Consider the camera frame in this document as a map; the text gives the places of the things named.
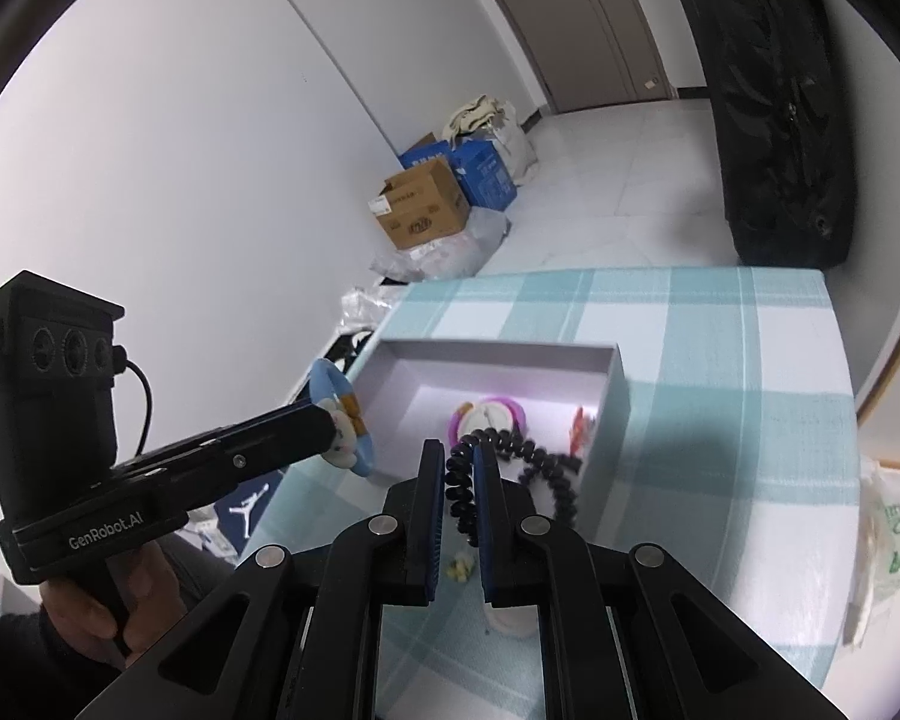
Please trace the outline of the person's left hand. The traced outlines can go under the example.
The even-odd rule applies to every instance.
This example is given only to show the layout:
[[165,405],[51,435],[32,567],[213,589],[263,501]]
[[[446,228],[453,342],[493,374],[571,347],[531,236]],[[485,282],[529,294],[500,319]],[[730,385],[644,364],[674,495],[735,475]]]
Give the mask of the person's left hand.
[[157,541],[126,557],[119,607],[125,622],[113,617],[97,593],[87,593],[67,578],[40,585],[41,606],[55,631],[73,649],[119,670],[139,660],[187,614],[180,583]]

